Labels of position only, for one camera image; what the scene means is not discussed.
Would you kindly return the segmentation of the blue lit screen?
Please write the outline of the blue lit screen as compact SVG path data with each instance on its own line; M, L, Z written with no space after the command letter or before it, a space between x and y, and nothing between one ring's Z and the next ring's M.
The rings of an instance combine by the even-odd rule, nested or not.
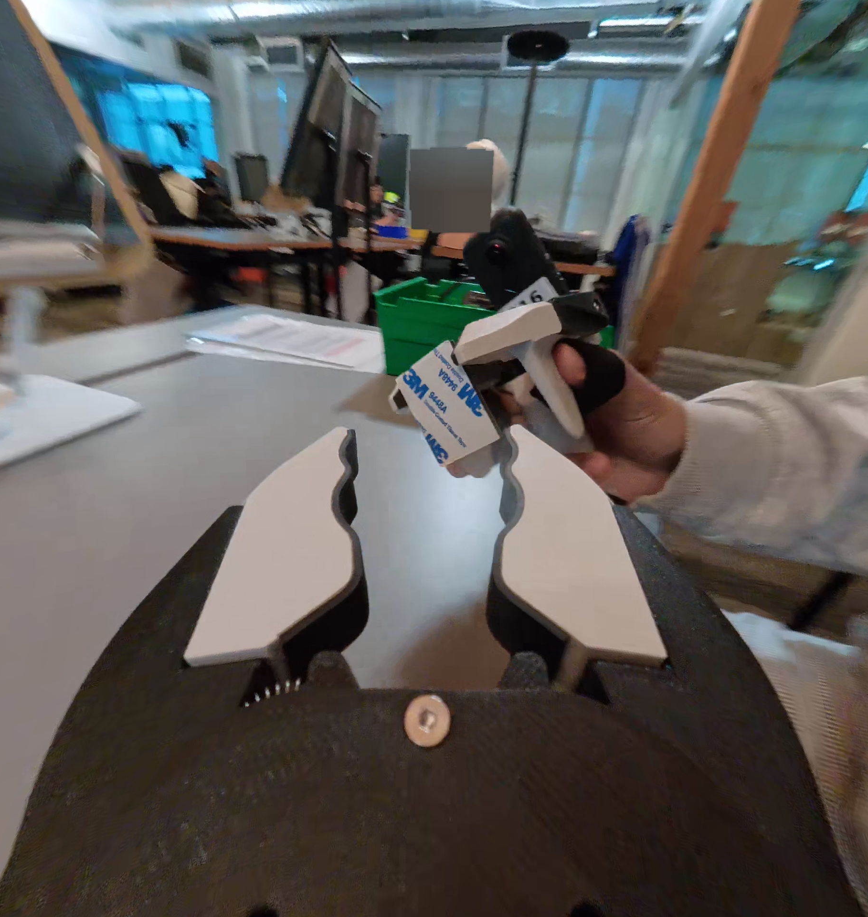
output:
M203 178L220 158L211 97L184 85L120 83L96 89L107 142L139 152L154 167Z

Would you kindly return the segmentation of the cardboard sheet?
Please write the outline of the cardboard sheet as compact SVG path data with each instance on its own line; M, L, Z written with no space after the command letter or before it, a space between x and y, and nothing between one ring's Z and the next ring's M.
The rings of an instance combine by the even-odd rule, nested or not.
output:
M153 261L134 194L23 2L0 1L0 290L122 284Z

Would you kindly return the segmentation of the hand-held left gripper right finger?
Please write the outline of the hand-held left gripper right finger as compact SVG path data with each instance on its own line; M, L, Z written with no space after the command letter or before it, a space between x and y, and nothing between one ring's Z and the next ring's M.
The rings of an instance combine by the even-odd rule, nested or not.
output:
M536 655L562 691L597 662L662 670L668 651L611 500L524 427L512 426L507 441L491 634L511 656Z

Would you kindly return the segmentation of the black floor lamp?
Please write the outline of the black floor lamp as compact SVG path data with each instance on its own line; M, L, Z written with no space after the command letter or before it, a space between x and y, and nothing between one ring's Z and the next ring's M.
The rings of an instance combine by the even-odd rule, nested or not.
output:
M518 146L511 174L509 205L518 205L519 189L529 144L532 108L536 85L541 69L554 65L563 59L570 49L570 42L562 34L548 29L519 30L508 38L508 53L528 67L527 88L519 128Z

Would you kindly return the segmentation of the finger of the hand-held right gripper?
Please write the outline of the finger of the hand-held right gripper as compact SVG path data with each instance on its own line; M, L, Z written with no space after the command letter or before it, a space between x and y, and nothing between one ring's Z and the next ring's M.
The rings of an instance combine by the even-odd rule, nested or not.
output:
M478 394L505 384L509 380L505 365L512 361L529 373L541 393L565 393L568 385L553 356L561 328L553 301L516 306L465 327L454 347L454 358Z

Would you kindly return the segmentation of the white adhesive tape sheet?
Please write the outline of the white adhesive tape sheet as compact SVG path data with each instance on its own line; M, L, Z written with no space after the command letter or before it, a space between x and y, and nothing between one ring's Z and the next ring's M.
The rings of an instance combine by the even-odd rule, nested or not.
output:
M486 477L497 464L502 433L447 341L395 380L391 409L411 415L438 465L456 478Z

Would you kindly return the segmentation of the white stand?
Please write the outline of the white stand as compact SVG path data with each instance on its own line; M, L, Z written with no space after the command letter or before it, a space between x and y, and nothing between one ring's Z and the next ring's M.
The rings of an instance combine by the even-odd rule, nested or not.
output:
M38 319L37 287L9 290L0 352L0 469L138 416L136 401L83 384L27 373Z

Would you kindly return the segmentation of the green plastic crate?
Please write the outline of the green plastic crate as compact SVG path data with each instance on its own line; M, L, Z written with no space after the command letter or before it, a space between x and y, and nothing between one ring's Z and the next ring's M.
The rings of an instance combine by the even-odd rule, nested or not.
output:
M540 277L529 287L514 292L507 307L550 301L561 297L561 333L568 338L600 335L612 338L606 328L609 316L591 291L568 292L550 278ZM456 344L463 329L495 312L480 285L461 281L428 281L418 277L383 289L374 295L378 326L382 332L385 371L399 375L444 342Z

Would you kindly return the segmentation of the printed paper sheet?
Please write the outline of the printed paper sheet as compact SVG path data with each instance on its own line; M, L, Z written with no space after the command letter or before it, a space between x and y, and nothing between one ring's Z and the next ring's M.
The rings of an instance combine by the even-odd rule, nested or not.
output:
M340 322L317 324L280 314L243 315L190 333L187 348L199 354L348 372L384 371L379 331Z

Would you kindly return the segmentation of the long wooden desk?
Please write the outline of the long wooden desk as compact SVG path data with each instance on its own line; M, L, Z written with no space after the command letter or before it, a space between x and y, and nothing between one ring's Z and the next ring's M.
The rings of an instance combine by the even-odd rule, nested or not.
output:
M251 251L275 253L312 253L332 251L333 243L323 237L312 236L307 239L297 238L275 230L219 228L197 226L149 226L152 240L161 245L199 246L224 251ZM356 253L366 253L366 246L361 247L361 240L345 238L338 243L339 248ZM392 239L375 236L371 239L371 251L415 253L420 252L423 243L414 239ZM463 251L456 247L432 246L430 253L434 257L463 260ZM581 264L579 262L555 261L555 268L560 273L576 276L593 276L611 278L615 268L604 263Z

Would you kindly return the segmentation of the small black computer monitor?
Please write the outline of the small black computer monitor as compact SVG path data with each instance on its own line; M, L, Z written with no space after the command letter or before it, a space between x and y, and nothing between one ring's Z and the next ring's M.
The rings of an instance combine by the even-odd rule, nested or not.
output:
M267 157L263 154L237 152L233 162L241 200L261 203L270 183Z

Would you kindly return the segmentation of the person's right forearm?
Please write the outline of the person's right forearm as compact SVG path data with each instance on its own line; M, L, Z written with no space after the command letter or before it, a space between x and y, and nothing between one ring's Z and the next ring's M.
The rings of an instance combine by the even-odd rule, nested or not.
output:
M684 408L680 462L642 506L698 536L868 575L868 377L734 384Z

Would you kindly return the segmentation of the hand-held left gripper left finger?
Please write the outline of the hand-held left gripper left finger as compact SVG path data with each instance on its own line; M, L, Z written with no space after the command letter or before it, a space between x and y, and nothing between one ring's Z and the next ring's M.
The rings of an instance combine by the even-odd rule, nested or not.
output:
M340 602L368 602L354 483L357 437L336 427L246 498L184 659L192 668L268 659Z

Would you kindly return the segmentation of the person's right hand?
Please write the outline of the person's right hand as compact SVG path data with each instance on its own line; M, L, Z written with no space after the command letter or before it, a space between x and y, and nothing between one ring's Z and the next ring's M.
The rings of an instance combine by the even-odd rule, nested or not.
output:
M633 503L662 490L685 449L684 404L614 351L562 339L553 358L584 415L590 442L567 458L615 501Z

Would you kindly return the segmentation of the wooden post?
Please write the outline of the wooden post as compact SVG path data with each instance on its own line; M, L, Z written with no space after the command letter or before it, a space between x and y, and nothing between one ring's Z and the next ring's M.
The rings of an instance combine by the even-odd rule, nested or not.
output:
M644 374L656 373L669 344L798 11L799 2L792 1L750 5L669 242L635 318L628 357Z

